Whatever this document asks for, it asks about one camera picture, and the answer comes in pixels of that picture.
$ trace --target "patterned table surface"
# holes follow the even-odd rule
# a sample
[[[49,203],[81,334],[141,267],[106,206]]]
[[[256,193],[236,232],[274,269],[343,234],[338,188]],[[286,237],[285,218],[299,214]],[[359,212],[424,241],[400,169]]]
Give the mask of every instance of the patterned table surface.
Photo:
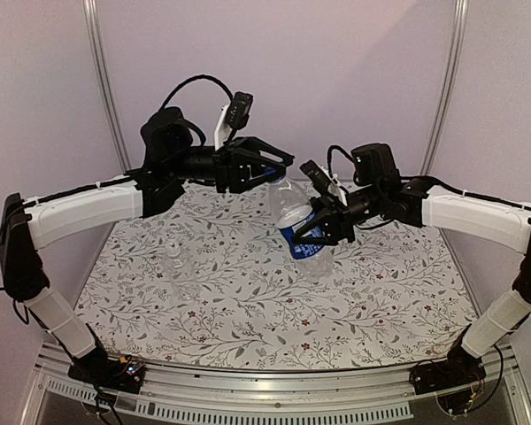
[[[178,302],[160,245],[196,263],[200,297]],[[475,318],[439,232],[393,223],[334,248],[307,282],[268,212],[267,188],[187,187],[172,210],[117,223],[76,306],[112,352],[213,367],[374,367],[448,351]]]

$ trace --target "clear plastic bottle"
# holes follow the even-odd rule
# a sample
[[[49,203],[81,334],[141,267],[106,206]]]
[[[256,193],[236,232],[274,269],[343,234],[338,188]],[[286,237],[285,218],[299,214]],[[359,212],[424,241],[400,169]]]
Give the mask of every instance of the clear plastic bottle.
[[[190,280],[194,265],[189,252],[171,239],[164,245],[162,264],[177,297],[183,301],[196,298],[200,288],[196,282]]]
[[[296,230],[314,217],[311,203],[303,188],[283,177],[270,184],[269,201],[276,227],[287,241],[291,256],[304,276],[309,281],[316,282],[320,277],[330,275],[333,266],[330,247],[295,245],[292,242]],[[322,236],[322,229],[314,228],[310,236]]]

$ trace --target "bottle cap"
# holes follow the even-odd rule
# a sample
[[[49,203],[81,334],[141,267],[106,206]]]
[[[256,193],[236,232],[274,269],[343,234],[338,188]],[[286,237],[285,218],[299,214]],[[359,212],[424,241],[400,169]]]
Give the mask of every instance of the bottle cap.
[[[264,175],[269,175],[269,174],[275,174],[275,170],[272,167],[270,167],[270,166],[266,167],[265,170],[264,170]],[[272,183],[279,182],[279,181],[283,180],[284,178],[285,178],[285,173],[283,175],[281,175],[279,179],[274,180]]]
[[[165,252],[167,255],[177,257],[181,254],[181,247],[174,240],[170,240],[165,244]]]

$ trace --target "blue bottle label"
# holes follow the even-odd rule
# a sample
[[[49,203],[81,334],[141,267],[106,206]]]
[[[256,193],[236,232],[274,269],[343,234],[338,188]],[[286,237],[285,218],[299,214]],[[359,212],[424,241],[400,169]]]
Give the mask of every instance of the blue bottle label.
[[[287,241],[289,245],[289,250],[291,251],[291,256],[294,259],[308,259],[309,257],[312,257],[317,252],[323,249],[323,245],[299,245],[293,243],[293,235],[297,230],[302,227],[307,221],[311,221],[312,218],[315,216],[315,213],[312,212],[309,217],[306,219],[298,222],[295,226],[291,226],[289,228],[280,228],[280,232]],[[317,226],[316,228],[313,228],[309,233],[307,234],[311,237],[322,237],[322,229],[320,226]]]

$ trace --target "light purple wall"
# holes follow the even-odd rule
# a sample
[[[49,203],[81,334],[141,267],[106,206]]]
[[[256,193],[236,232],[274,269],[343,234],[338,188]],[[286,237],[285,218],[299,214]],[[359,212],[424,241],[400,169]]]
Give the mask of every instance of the light purple wall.
[[[104,46],[131,157],[171,89],[210,73],[255,96],[244,134],[325,163],[326,149],[387,142],[419,171],[438,103],[454,2],[243,0],[99,2]],[[174,100],[207,135],[225,103],[200,81]],[[336,160],[350,177],[350,165]],[[297,167],[293,175],[301,175]]]
[[[460,188],[531,201],[531,2],[472,1],[433,174]],[[452,234],[486,308],[510,288],[521,256]],[[531,322],[512,337],[531,396]]]
[[[46,195],[119,172],[80,1],[0,2],[0,218],[4,198]],[[42,253],[51,284],[76,300],[106,228]],[[42,343],[0,293],[0,425],[19,420]]]

